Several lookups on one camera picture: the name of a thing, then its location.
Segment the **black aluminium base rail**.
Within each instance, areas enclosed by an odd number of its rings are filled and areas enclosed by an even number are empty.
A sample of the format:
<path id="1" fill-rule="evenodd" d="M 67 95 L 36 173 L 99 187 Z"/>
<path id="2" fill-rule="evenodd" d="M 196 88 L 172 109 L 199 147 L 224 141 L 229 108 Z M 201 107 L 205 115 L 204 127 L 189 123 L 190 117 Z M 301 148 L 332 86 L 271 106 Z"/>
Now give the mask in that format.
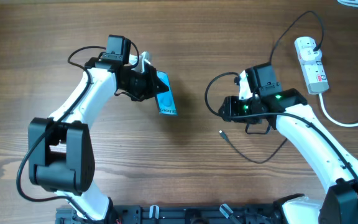
<path id="1" fill-rule="evenodd" d="M 93 223 L 122 224 L 231 224 L 283 223 L 272 204 L 230 206 L 231 214 L 224 215 L 219 206 L 212 207 L 151 207 L 116 205 L 112 215 Z"/>

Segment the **white power strip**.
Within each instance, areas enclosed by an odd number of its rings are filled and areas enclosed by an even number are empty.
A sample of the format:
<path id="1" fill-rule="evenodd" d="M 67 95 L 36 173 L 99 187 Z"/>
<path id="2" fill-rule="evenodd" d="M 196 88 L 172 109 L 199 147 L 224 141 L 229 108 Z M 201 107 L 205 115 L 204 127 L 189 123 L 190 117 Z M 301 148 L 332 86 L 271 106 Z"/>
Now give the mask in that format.
<path id="1" fill-rule="evenodd" d="M 303 73 L 308 93 L 311 95 L 318 95 L 324 93 L 329 89 L 328 79 L 323 68 L 322 58 L 312 63 L 304 64 L 299 59 L 299 53 L 304 48 L 316 47 L 316 42 L 311 37 L 299 37 L 294 41 L 296 55 L 300 63 L 301 71 Z"/>

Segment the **Galaxy smartphone with teal screen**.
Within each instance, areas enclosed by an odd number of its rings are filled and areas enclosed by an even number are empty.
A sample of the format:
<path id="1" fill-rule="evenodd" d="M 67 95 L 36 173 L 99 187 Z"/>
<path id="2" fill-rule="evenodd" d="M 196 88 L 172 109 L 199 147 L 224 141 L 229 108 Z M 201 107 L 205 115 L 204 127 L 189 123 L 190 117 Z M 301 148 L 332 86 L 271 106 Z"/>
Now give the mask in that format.
<path id="1" fill-rule="evenodd" d="M 168 75 L 164 72 L 157 71 L 159 79 L 168 86 L 168 91 L 157 94 L 157 106 L 160 114 L 177 115 L 177 109 L 173 99 L 173 93 L 168 79 Z"/>

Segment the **white charger plug adapter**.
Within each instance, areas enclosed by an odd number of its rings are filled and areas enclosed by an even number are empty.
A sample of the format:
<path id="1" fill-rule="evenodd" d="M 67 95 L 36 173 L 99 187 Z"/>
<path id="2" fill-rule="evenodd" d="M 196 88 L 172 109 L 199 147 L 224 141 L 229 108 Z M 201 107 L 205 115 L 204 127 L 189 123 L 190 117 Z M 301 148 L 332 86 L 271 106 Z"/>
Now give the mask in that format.
<path id="1" fill-rule="evenodd" d="M 320 50 L 314 51 L 313 48 L 304 48 L 300 50 L 298 56 L 302 63 L 307 64 L 320 60 L 322 54 Z"/>

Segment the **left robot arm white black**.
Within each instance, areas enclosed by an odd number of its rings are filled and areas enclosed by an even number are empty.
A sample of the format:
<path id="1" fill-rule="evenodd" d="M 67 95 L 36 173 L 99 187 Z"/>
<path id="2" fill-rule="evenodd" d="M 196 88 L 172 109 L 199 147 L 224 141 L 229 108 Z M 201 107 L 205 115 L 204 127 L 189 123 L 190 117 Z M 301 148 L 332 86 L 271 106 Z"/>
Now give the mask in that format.
<path id="1" fill-rule="evenodd" d="M 119 223 L 110 197 L 94 182 L 95 159 L 90 128 L 104 104 L 114 96 L 133 101 L 155 98 L 160 114 L 177 113 L 165 72 L 158 71 L 144 52 L 127 61 L 91 58 L 81 82 L 66 102 L 48 118 L 34 118 L 28 128 L 29 180 L 53 199 L 65 199 L 72 213 L 58 213 L 57 223 Z"/>

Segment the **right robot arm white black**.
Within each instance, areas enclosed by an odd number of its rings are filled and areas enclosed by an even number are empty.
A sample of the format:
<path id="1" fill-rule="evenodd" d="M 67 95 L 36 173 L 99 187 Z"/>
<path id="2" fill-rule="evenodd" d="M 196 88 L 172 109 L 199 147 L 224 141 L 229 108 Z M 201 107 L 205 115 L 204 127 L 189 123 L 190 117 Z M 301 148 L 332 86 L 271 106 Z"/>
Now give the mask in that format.
<path id="1" fill-rule="evenodd" d="M 247 124 L 266 119 L 318 176 L 324 201 L 303 194 L 284 200 L 278 207 L 284 223 L 358 223 L 358 160 L 319 122 L 296 89 L 247 100 L 228 96 L 218 115 L 225 121 Z"/>

